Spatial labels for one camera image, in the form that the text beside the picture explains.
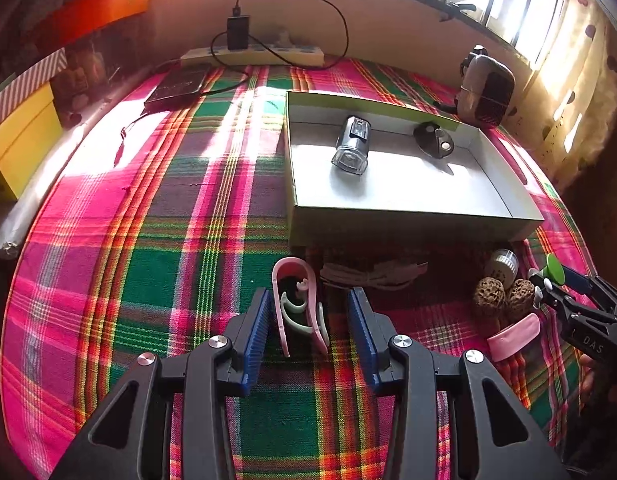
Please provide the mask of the green top white stand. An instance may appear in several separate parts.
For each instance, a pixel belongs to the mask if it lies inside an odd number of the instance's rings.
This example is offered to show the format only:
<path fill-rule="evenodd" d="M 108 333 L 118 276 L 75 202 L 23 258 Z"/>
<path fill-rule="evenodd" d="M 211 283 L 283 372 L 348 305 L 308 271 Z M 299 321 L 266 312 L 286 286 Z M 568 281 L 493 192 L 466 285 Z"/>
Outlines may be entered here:
<path fill-rule="evenodd" d="M 534 304 L 551 301 L 553 292 L 562 292 L 565 284 L 565 272 L 562 263 L 555 254 L 548 254 L 546 263 L 540 270 L 529 269 L 527 279 L 534 286 Z"/>

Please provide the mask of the brown walnut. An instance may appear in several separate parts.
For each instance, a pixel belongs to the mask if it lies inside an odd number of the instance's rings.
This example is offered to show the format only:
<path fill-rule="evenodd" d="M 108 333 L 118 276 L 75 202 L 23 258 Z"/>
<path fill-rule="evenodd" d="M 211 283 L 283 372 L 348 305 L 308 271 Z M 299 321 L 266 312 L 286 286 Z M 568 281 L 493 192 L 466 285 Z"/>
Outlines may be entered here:
<path fill-rule="evenodd" d="M 518 278 L 509 289 L 505 314 L 510 323 L 517 323 L 532 312 L 535 299 L 535 285 L 529 280 Z"/>
<path fill-rule="evenodd" d="M 479 318 L 497 318 L 506 301 L 506 289 L 497 278 L 487 276 L 476 285 L 473 311 Z"/>

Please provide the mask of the small clear silver jar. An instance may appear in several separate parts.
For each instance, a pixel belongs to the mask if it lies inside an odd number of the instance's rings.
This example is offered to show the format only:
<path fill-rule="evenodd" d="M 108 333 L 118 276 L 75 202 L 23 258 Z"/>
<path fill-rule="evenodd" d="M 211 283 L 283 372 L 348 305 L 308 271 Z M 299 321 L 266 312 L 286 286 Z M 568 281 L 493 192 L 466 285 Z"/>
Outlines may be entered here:
<path fill-rule="evenodd" d="M 517 255 L 510 249 L 500 248 L 495 250 L 485 264 L 485 276 L 496 278 L 506 289 L 509 289 L 519 272 L 519 260 Z"/>

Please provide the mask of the black oval remote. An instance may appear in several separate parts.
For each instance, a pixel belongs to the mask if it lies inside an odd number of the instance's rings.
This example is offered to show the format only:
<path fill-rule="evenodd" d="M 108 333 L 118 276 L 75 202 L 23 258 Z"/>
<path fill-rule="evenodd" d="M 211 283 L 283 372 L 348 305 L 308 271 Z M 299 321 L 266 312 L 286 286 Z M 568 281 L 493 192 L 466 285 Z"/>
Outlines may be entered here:
<path fill-rule="evenodd" d="M 436 122 L 420 122 L 413 129 L 413 136 L 419 148 L 435 159 L 443 159 L 455 149 L 453 138 Z"/>

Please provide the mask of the black bike light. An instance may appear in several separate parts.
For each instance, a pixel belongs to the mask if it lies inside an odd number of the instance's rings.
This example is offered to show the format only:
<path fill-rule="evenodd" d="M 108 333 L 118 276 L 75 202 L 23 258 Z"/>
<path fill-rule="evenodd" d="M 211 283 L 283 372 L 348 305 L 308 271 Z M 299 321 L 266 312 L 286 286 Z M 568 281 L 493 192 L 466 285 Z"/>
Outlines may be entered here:
<path fill-rule="evenodd" d="M 337 138 L 331 164 L 348 174 L 361 176 L 368 166 L 371 125 L 368 120 L 348 116 Z"/>

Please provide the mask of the plaid bedspread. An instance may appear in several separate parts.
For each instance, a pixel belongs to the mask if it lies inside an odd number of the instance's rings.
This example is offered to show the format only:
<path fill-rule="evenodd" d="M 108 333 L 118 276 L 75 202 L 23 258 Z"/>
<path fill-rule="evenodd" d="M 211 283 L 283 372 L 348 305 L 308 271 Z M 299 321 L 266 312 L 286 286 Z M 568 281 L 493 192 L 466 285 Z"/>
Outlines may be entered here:
<path fill-rule="evenodd" d="M 433 112 L 453 90 L 404 70 L 348 60 L 329 72 L 255 68 L 250 84 L 180 112 L 141 119 L 161 74 L 88 134 L 28 234 L 12 281 L 0 349 L 6 434 L 34 479 L 48 479 L 97 401 L 142 351 L 185 353 L 224 329 L 270 284 L 289 252 L 284 182 L 287 90 L 327 91 Z M 513 250 L 527 266 L 548 254 L 593 271 L 581 233 L 537 163 L 493 131 L 527 179 L 545 221 Z M 487 350 L 470 318 L 487 249 L 432 249 L 427 274 L 398 292 L 367 292 L 431 349 Z M 392 399 L 363 381 L 343 313 L 325 307 L 329 356 L 269 333 L 260 381 L 229 400 L 238 479 L 381 479 Z M 555 314 L 529 349 L 497 365 L 563 455 L 581 410 L 577 353 Z"/>

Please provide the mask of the yellow spotted curtain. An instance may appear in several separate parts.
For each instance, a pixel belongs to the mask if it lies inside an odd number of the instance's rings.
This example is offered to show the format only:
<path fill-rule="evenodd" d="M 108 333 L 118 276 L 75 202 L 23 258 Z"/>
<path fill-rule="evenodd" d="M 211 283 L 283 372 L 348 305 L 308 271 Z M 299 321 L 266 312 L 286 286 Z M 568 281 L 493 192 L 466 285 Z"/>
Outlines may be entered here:
<path fill-rule="evenodd" d="M 563 191 L 597 161 L 617 118 L 617 31 L 597 0 L 566 0 L 548 52 L 503 124 Z"/>

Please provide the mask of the green white cardboard box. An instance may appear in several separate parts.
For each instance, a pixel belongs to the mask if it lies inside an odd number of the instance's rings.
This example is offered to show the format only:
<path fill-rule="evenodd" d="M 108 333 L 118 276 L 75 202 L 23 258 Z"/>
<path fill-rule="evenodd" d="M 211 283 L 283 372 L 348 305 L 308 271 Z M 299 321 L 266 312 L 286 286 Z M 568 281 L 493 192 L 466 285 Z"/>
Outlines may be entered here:
<path fill-rule="evenodd" d="M 361 176 L 331 164 L 348 116 L 371 125 Z M 425 154 L 413 136 L 420 122 L 446 130 L 453 153 Z M 294 246 L 511 242 L 543 223 L 502 141 L 453 119 L 354 96 L 290 91 L 284 143 Z"/>

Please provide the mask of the small white black heater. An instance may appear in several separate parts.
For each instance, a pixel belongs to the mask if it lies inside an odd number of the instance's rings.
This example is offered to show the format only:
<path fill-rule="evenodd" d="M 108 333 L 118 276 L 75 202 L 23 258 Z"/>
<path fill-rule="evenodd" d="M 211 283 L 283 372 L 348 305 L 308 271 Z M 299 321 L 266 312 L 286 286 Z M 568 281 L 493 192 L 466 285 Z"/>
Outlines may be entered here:
<path fill-rule="evenodd" d="M 434 101 L 433 106 L 474 127 L 498 127 L 513 96 L 514 74 L 477 44 L 460 63 L 460 75 L 453 104 Z"/>

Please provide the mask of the black smartphone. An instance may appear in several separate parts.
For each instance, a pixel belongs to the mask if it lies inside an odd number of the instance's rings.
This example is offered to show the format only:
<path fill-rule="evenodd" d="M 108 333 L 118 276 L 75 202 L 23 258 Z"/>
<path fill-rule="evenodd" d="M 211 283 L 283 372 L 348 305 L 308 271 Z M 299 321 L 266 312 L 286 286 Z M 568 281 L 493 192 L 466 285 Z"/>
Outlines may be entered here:
<path fill-rule="evenodd" d="M 210 70 L 211 66 L 206 64 L 171 70 L 145 100 L 145 110 L 176 110 L 191 103 L 201 93 Z"/>

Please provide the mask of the yellow box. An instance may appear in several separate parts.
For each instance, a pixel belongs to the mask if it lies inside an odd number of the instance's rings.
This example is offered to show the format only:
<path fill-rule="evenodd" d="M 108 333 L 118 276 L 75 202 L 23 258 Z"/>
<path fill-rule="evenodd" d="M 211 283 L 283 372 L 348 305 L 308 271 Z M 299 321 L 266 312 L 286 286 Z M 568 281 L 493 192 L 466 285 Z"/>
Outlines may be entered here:
<path fill-rule="evenodd" d="M 51 85 L 46 82 L 0 124 L 0 202 L 15 202 L 62 136 Z"/>

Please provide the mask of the white power strip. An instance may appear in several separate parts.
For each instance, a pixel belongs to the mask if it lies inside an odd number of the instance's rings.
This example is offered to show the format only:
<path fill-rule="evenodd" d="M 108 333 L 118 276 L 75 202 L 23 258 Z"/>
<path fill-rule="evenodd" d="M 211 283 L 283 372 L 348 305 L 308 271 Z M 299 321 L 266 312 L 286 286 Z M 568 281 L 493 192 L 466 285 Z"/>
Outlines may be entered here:
<path fill-rule="evenodd" d="M 318 47 L 272 47 L 272 50 L 292 64 L 317 67 L 325 64 L 325 55 Z M 284 65 L 284 61 L 259 44 L 250 46 L 246 50 L 233 51 L 224 46 L 214 47 L 213 49 L 197 48 L 180 57 L 182 66 L 197 64 L 218 66 L 220 63 L 227 65 Z"/>

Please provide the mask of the striped box lid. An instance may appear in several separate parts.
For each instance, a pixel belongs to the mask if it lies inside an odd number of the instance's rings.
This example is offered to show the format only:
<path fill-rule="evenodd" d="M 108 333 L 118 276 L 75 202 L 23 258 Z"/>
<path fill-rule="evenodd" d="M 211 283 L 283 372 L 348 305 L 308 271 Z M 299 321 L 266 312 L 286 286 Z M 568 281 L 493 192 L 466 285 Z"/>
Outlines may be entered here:
<path fill-rule="evenodd" d="M 68 66 L 66 49 L 47 55 L 19 75 L 12 74 L 0 84 L 0 125 L 29 96 Z"/>

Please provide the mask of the black charger adapter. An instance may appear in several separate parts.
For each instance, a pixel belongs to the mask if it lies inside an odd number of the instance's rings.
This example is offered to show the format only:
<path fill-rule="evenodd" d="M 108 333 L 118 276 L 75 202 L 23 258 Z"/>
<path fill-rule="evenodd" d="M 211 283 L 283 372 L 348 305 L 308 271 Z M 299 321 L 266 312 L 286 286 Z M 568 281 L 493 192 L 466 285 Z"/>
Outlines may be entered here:
<path fill-rule="evenodd" d="M 229 51 L 246 50 L 250 41 L 250 16 L 235 6 L 226 25 L 227 48 Z"/>

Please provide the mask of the orange box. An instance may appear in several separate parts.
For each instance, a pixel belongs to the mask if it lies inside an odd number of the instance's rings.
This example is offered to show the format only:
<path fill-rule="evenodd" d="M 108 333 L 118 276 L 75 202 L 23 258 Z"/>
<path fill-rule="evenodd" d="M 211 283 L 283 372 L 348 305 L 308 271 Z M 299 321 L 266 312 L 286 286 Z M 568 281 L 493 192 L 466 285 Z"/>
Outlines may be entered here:
<path fill-rule="evenodd" d="M 35 27 L 39 50 L 52 52 L 94 30 L 147 11 L 149 0 L 70 0 Z"/>

